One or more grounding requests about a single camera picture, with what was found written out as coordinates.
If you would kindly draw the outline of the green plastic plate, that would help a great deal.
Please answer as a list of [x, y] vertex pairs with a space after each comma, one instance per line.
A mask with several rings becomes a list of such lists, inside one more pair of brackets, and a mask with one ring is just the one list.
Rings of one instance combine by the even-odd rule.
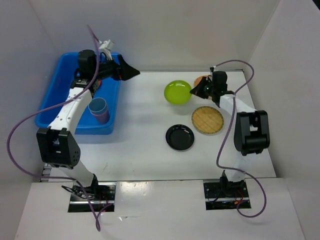
[[190, 100], [191, 89], [191, 85], [186, 81], [174, 80], [164, 88], [164, 98], [170, 104], [183, 105]]

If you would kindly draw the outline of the green-rimmed bamboo tray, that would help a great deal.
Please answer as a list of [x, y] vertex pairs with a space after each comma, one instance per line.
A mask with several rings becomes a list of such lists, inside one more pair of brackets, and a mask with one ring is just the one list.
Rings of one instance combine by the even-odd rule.
[[191, 115], [191, 122], [195, 129], [205, 135], [214, 135], [224, 127], [224, 117], [216, 108], [201, 106]]

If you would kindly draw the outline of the blue plastic cup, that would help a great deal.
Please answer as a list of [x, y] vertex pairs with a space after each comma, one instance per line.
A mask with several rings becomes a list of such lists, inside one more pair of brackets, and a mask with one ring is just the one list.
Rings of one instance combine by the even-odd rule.
[[97, 97], [92, 99], [88, 105], [88, 109], [93, 115], [102, 115], [108, 110], [108, 104], [104, 98]]

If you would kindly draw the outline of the black plastic plate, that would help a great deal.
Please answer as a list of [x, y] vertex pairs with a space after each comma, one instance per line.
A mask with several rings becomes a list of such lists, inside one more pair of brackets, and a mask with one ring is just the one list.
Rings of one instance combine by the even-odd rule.
[[175, 124], [165, 133], [167, 144], [176, 151], [187, 151], [195, 142], [193, 131], [186, 125]]

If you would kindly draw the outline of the pink plastic cup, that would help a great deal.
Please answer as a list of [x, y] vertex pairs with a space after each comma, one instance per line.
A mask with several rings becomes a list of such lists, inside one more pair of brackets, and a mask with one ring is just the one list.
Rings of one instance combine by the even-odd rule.
[[104, 125], [110, 120], [110, 114], [108, 110], [103, 112], [93, 112], [91, 114], [95, 117], [99, 124]]

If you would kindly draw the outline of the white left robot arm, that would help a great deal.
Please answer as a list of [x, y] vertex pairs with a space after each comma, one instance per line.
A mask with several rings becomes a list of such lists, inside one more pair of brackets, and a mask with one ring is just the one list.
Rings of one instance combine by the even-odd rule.
[[55, 70], [36, 118], [36, 138], [44, 163], [78, 180], [72, 192], [94, 200], [104, 192], [95, 174], [81, 162], [75, 135], [109, 135], [113, 132], [120, 83], [139, 70], [124, 58], [86, 49], [64, 54]]

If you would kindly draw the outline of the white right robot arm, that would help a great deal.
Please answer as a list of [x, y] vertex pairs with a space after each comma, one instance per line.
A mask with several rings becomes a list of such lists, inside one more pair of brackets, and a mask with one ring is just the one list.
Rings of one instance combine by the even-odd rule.
[[243, 187], [245, 177], [253, 177], [248, 172], [252, 156], [261, 154], [270, 145], [267, 112], [256, 110], [238, 99], [236, 93], [228, 89], [227, 79], [226, 72], [212, 71], [210, 75], [198, 77], [190, 90], [194, 96], [212, 100], [231, 116], [227, 132], [234, 132], [233, 144], [238, 155], [233, 166], [217, 165], [223, 173], [219, 185], [208, 189], [208, 196], [213, 201], [219, 197], [229, 197]]

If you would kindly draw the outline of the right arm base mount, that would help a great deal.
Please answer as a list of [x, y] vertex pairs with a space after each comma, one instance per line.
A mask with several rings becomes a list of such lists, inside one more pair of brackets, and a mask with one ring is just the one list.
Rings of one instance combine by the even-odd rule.
[[240, 204], [239, 209], [250, 209], [251, 203], [245, 181], [222, 186], [217, 180], [203, 182], [205, 207], [211, 210], [233, 210]]

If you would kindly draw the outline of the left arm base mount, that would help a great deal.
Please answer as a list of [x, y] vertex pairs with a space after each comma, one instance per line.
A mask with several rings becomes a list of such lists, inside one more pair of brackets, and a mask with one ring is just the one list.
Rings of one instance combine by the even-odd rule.
[[[98, 185], [96, 192], [90, 187], [84, 188], [96, 213], [100, 210], [103, 212], [113, 212], [115, 210], [116, 186], [117, 184], [115, 182], [107, 182]], [[86, 196], [78, 185], [73, 185], [72, 187], [62, 185], [61, 187], [70, 193], [69, 213], [85, 213], [91, 211]]]

